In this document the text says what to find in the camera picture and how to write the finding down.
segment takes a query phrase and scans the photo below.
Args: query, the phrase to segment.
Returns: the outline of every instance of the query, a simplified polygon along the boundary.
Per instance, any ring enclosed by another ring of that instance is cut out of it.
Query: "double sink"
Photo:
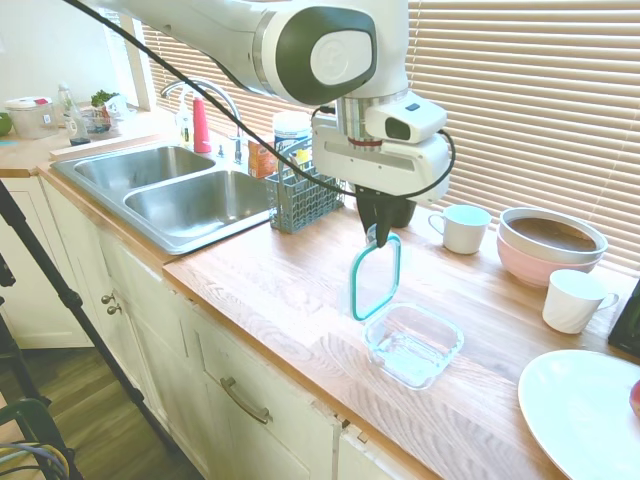
[[[260,180],[178,146],[67,160],[53,168],[171,254],[193,251],[269,218]]]

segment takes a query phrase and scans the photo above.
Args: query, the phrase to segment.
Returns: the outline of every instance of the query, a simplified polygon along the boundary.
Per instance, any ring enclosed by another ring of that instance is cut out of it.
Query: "stacked bowls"
[[[607,239],[569,215],[541,208],[510,208],[500,215],[498,255],[523,283],[547,287],[556,270],[590,272],[607,250]]]

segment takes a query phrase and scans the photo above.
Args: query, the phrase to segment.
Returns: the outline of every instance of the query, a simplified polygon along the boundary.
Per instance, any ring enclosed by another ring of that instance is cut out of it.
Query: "white mug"
[[[591,275],[577,270],[556,270],[551,274],[542,318],[563,333],[580,333],[598,310],[618,303],[617,293],[608,293]]]
[[[437,218],[442,220],[442,227],[434,224]],[[442,213],[429,216],[429,225],[443,236],[444,247],[463,255],[480,250],[482,237],[490,223],[489,212],[471,205],[452,205]]]

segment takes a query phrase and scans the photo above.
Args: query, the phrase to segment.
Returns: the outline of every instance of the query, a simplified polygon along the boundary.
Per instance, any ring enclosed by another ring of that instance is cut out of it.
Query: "glass food container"
[[[58,133],[50,98],[17,98],[7,101],[4,106],[19,137],[35,140]]]
[[[427,388],[462,348],[464,336],[455,324],[419,305],[391,302],[399,288],[402,244],[391,233],[377,248],[372,229],[369,244],[352,264],[350,314],[365,322],[363,340],[373,364],[408,388]]]

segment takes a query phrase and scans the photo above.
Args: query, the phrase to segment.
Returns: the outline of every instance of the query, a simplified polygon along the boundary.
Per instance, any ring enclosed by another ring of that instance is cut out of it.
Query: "tripod leg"
[[[7,224],[15,230],[26,249],[42,270],[42,273],[44,273],[51,283],[51,286],[55,289],[64,306],[71,311],[74,317],[76,317],[76,320],[89,339],[93,342],[93,345],[96,347],[98,352],[100,352],[100,355],[102,355],[102,358],[111,369],[111,372],[118,379],[131,401],[136,405],[136,407],[138,407],[140,413],[142,413],[151,428],[153,428],[169,450],[177,449],[173,439],[165,431],[153,413],[151,413],[147,405],[145,405],[142,392],[133,386],[127,375],[109,351],[109,347],[104,343],[100,334],[89,320],[89,317],[87,317],[87,314],[84,313],[80,295],[69,288],[67,282],[64,280],[54,263],[49,258],[49,255],[38,241],[38,238],[27,224],[26,218],[22,214],[20,207],[18,207],[16,202],[13,200],[13,197],[2,183],[2,180],[0,180],[0,214],[2,214]]]
[[[33,383],[33,379],[27,369],[27,364],[22,356],[22,350],[20,350],[20,347],[18,347],[18,344],[11,335],[2,315],[0,315],[0,359],[10,363],[13,374],[25,397],[40,400],[45,405],[51,404],[51,400],[40,395],[38,387]]]

